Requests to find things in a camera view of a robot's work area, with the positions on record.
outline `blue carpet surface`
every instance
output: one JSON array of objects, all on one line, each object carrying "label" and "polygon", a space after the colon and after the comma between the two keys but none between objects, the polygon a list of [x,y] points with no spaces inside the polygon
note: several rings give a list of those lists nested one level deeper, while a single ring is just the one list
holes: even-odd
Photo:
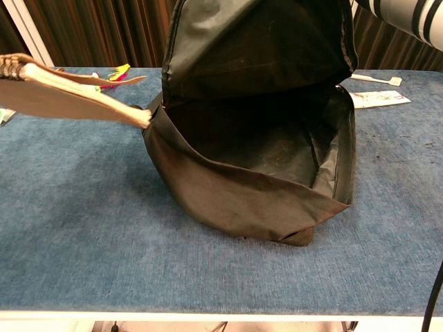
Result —
[{"label": "blue carpet surface", "polygon": [[[412,102],[356,111],[354,205],[305,248],[186,216],[139,129],[17,115],[0,128],[0,310],[423,315],[443,258],[443,74],[359,73],[404,80],[343,86]],[[108,94],[146,107],[161,74],[141,74]]]}]

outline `white table edge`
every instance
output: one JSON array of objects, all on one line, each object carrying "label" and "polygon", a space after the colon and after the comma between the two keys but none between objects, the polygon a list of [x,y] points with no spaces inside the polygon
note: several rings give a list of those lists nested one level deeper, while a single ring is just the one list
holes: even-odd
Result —
[{"label": "white table edge", "polygon": [[[205,313],[123,313],[95,311],[0,311],[0,320],[95,320],[95,321],[152,321],[152,322],[371,322],[389,321],[411,323],[422,316],[376,315],[260,315]],[[443,317],[433,317],[443,322]]]}]

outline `black bag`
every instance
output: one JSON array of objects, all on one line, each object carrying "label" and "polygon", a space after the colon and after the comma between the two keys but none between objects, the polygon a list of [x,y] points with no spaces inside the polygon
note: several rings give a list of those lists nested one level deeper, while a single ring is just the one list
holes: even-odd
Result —
[{"label": "black bag", "polygon": [[196,220],[304,246],[352,202],[348,0],[178,0],[147,150]]}]

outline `cable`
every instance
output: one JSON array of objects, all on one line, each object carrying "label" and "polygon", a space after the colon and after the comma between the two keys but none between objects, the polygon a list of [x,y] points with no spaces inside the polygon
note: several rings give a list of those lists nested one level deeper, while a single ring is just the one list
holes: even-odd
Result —
[{"label": "cable", "polygon": [[443,284],[443,261],[442,265],[437,274],[437,278],[435,278],[434,286],[432,287],[431,296],[429,297],[428,306],[426,307],[426,311],[423,317],[423,325],[422,332],[429,331],[429,325],[431,324],[432,314],[434,312],[435,303],[437,302],[438,293]]},{"label": "cable", "polygon": [[117,322],[114,322],[114,325],[111,327],[111,332],[118,332]]},{"label": "cable", "polygon": [[358,323],[359,322],[355,322],[355,321],[350,322],[349,327],[347,327],[346,322],[341,322],[341,327],[343,329],[343,332],[354,332]]},{"label": "cable", "polygon": [[218,330],[220,330],[220,328],[224,325],[224,327],[226,327],[226,325],[228,324],[228,322],[221,322],[220,324],[218,324],[211,332],[217,332]]},{"label": "cable", "polygon": [[221,330],[221,332],[224,332],[224,329],[228,326],[228,322],[224,322],[224,326],[223,329]]}]

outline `yellow feather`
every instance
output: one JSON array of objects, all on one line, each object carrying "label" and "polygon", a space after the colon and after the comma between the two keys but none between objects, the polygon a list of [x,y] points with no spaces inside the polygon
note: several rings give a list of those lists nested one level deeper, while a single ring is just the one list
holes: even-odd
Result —
[{"label": "yellow feather", "polygon": [[117,80],[121,75],[126,73],[131,66],[129,64],[124,64],[122,66],[114,68],[114,72],[112,74],[109,74],[109,80],[115,81]]}]

